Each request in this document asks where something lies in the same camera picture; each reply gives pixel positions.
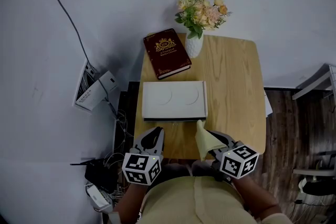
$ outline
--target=khaki shirt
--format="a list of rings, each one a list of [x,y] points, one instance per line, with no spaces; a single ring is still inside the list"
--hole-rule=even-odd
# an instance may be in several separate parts
[[[179,177],[152,188],[142,206],[140,224],[227,223],[256,224],[243,208],[239,193],[213,177]],[[265,218],[263,224],[291,224],[284,214]]]

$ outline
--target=black cable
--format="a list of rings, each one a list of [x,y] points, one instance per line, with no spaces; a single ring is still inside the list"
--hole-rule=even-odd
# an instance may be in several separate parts
[[[89,60],[89,58],[88,58],[88,56],[87,56],[87,54],[86,54],[86,51],[85,51],[85,49],[84,49],[82,40],[81,40],[81,38],[80,38],[79,32],[78,32],[78,30],[77,30],[77,27],[75,26],[75,23],[72,21],[72,19],[71,19],[69,13],[68,13],[67,10],[64,8],[62,2],[61,2],[60,0],[57,0],[57,2],[58,2],[58,4],[61,6],[61,8],[62,8],[63,11],[65,12],[65,14],[68,16],[68,18],[69,18],[69,20],[70,20],[70,22],[71,22],[73,28],[75,29],[75,31],[76,31],[76,33],[77,33],[77,36],[78,36],[78,39],[79,39],[79,42],[80,42],[80,45],[81,45],[81,47],[82,47],[82,50],[83,50],[83,52],[84,52],[85,58],[86,58],[86,60],[87,60],[87,62],[88,62],[88,64],[89,64],[89,66],[95,71],[95,73],[97,73],[96,68],[94,68],[94,66],[90,63],[90,60]],[[101,84],[101,86],[103,87],[103,89],[104,89],[104,91],[105,91],[105,94],[106,94],[106,98],[105,98],[105,100],[110,104],[111,107],[113,107],[112,104],[111,104],[110,101],[109,101],[109,94],[107,93],[106,88],[104,87],[103,83],[101,83],[101,81],[100,81],[99,78],[98,78],[98,81],[99,81],[99,83]],[[112,109],[112,112],[113,112],[115,118],[117,118],[117,114],[116,114],[114,108]]]
[[[293,217],[293,214],[294,214],[294,211],[295,211],[295,206],[296,206],[296,203],[294,203],[294,208],[293,208],[292,214],[290,215],[289,219],[291,219]]]
[[[330,204],[330,205],[311,205],[311,204],[306,204],[305,202],[303,202],[303,203],[301,203],[301,204],[302,204],[302,205],[309,205],[309,206],[333,206],[333,205],[336,204],[336,202],[333,203],[333,204]]]
[[[88,193],[88,187],[89,187],[89,186],[85,186],[85,192],[86,192],[86,194],[90,197],[90,194]]]

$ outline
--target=red book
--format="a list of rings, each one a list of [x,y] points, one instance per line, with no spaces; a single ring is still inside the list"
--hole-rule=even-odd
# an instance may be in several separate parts
[[[158,79],[189,69],[190,58],[173,28],[143,39]]]

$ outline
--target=person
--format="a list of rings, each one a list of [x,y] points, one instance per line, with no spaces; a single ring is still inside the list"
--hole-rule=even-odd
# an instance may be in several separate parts
[[[167,164],[153,184],[130,184],[115,206],[123,224],[136,223],[229,223],[290,224],[289,218],[268,191],[248,175],[232,178],[234,187],[215,180],[216,171],[196,161],[189,170],[180,164]]]

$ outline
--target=paper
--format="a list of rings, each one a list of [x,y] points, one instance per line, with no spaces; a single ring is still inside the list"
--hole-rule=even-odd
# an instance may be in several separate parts
[[[198,151],[200,152],[201,160],[205,160],[205,156],[210,150],[216,150],[221,147],[226,147],[220,140],[214,137],[211,133],[204,129],[204,123],[201,120],[197,121],[196,142]]]

